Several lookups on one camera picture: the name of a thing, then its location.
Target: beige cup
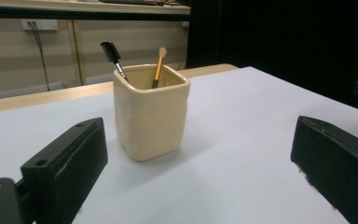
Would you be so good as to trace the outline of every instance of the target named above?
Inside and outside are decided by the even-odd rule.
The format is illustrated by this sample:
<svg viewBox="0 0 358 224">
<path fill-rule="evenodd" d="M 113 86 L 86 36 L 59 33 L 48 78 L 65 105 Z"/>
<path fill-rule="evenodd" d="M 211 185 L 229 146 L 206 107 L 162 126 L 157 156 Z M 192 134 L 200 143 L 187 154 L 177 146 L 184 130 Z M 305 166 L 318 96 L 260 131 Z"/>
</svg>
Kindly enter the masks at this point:
<svg viewBox="0 0 358 224">
<path fill-rule="evenodd" d="M 155 64 L 123 68 L 129 82 L 113 75 L 118 141 L 128 155 L 146 161 L 179 148 L 183 138 L 190 81 L 163 65 L 151 89 Z"/>
</svg>

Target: ceramic cup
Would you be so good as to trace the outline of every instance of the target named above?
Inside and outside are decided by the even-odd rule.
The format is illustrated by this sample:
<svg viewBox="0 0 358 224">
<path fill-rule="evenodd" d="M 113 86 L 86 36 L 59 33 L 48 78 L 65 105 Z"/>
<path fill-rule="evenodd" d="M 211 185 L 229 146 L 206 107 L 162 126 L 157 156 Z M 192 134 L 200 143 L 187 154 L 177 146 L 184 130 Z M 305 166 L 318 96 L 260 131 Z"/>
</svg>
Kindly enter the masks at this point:
<svg viewBox="0 0 358 224">
<path fill-rule="evenodd" d="M 137 161 L 179 148 L 186 123 L 190 81 L 163 65 L 158 87 L 151 89 L 155 64 L 123 67 L 129 81 L 113 75 L 118 141 Z"/>
</svg>

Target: power cord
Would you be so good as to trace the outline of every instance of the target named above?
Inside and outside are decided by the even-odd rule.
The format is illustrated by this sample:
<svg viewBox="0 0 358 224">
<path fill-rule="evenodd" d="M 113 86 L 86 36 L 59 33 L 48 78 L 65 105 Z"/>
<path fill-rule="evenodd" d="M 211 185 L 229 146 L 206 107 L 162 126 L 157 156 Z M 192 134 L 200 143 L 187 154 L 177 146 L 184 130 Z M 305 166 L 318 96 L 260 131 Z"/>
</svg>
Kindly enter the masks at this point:
<svg viewBox="0 0 358 224">
<path fill-rule="evenodd" d="M 39 47 L 40 56 L 42 58 L 43 71 L 45 72 L 46 86 L 48 87 L 48 91 L 51 91 L 48 82 L 48 72 L 46 70 L 46 65 L 45 65 L 45 56 L 43 54 L 43 45 L 42 45 L 42 40 L 40 39 L 39 31 L 37 30 L 36 23 L 34 21 L 28 21 L 28 25 L 31 27 L 32 32 L 34 33 L 34 38 L 36 39 L 37 46 Z"/>
</svg>

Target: spoolie brush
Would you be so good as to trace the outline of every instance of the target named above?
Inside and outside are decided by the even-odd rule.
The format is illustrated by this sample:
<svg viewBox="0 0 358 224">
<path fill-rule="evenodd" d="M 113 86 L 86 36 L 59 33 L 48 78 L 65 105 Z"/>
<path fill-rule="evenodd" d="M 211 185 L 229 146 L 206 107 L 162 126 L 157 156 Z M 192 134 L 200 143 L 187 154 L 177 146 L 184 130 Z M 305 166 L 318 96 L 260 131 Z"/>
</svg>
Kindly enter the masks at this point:
<svg viewBox="0 0 358 224">
<path fill-rule="evenodd" d="M 118 54 L 118 51 L 117 51 L 115 45 L 112 42 L 103 42 L 101 44 L 101 47 L 103 48 L 103 51 L 106 54 L 107 60 L 109 62 L 113 62 L 113 64 L 116 66 L 120 75 L 122 77 L 124 77 L 129 82 L 126 74 L 124 73 L 123 69 L 120 66 L 120 63 L 118 62 L 118 60 L 120 59 L 120 55 Z"/>
<path fill-rule="evenodd" d="M 159 49 L 158 64 L 157 64 L 155 78 L 153 79 L 152 89 L 155 89 L 158 85 L 158 78 L 159 78 L 159 74 L 161 73 L 162 61 L 164 61 L 164 57 L 166 54 L 167 54 L 167 50 L 165 48 Z"/>
</svg>

